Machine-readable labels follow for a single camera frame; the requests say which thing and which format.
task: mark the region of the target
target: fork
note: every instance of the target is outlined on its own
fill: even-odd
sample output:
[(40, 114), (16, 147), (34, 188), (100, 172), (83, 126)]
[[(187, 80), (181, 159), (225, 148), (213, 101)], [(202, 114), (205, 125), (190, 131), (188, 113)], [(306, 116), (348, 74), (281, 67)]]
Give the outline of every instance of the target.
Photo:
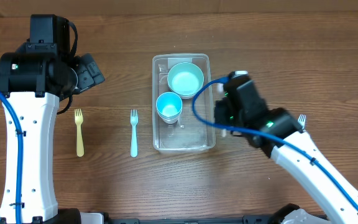
[(77, 156), (84, 156), (84, 142), (82, 141), (81, 124), (84, 121), (81, 109), (75, 109), (75, 124), (77, 125)]
[(132, 141), (131, 141), (131, 156), (137, 157), (137, 138), (136, 138), (136, 125), (139, 121), (137, 110), (131, 110), (131, 125), (132, 125)]
[(302, 125), (302, 129), (305, 130), (306, 115), (304, 115), (304, 114), (299, 115), (298, 122)]

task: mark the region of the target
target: wooden tabletop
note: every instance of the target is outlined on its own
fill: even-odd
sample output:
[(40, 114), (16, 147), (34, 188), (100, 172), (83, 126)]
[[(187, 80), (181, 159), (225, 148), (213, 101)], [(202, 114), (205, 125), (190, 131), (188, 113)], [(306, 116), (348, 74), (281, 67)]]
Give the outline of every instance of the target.
[[(292, 176), (245, 139), (217, 132), (216, 146), (204, 154), (163, 155), (153, 148), (152, 58), (184, 52), (208, 55), (213, 78), (248, 70), (271, 108), (307, 114), (317, 146), (358, 189), (358, 12), (69, 20), (78, 29), (78, 54), (90, 52), (106, 81), (75, 96), (57, 116), (53, 181), (60, 208), (156, 219), (266, 214), (295, 203), (322, 213)], [(0, 19), (0, 57), (29, 38), (29, 22)], [(81, 158), (74, 108), (85, 116)], [(139, 112), (135, 159), (130, 109)], [(0, 102), (0, 205), (5, 168)]]

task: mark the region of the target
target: cup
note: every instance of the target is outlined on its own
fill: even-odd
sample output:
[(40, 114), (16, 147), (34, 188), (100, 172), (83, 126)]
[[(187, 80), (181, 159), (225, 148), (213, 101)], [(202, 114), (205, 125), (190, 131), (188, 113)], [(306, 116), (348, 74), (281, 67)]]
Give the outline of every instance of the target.
[(167, 124), (173, 124), (178, 121), (183, 107), (183, 102), (176, 93), (162, 93), (155, 103), (157, 113)]
[(201, 69), (189, 62), (178, 63), (168, 73), (168, 86), (182, 99), (190, 99), (204, 85), (204, 74)]

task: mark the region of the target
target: plastic bin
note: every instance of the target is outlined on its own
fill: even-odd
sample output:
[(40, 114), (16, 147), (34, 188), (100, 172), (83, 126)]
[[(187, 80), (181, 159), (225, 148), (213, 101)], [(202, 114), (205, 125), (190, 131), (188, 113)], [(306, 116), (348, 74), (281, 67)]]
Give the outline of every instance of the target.
[[(204, 84), (211, 81), (209, 58), (205, 54), (169, 54), (153, 58), (153, 145), (162, 153), (206, 152), (215, 146), (215, 130), (196, 119), (191, 110), (191, 99), (183, 99), (178, 122), (165, 123), (158, 115), (155, 102), (162, 93), (170, 91), (167, 83), (169, 70), (181, 62), (191, 62), (203, 71)], [(197, 99), (200, 116), (213, 120), (212, 89), (209, 87)]]

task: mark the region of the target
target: light green bowl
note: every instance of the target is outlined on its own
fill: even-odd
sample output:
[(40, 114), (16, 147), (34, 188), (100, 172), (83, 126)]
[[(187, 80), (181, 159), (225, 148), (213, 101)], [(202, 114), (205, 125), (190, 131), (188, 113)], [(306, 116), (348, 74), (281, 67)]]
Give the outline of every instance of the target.
[(190, 99), (204, 85), (204, 74), (201, 69), (189, 62), (176, 64), (168, 73), (168, 86), (182, 99)]

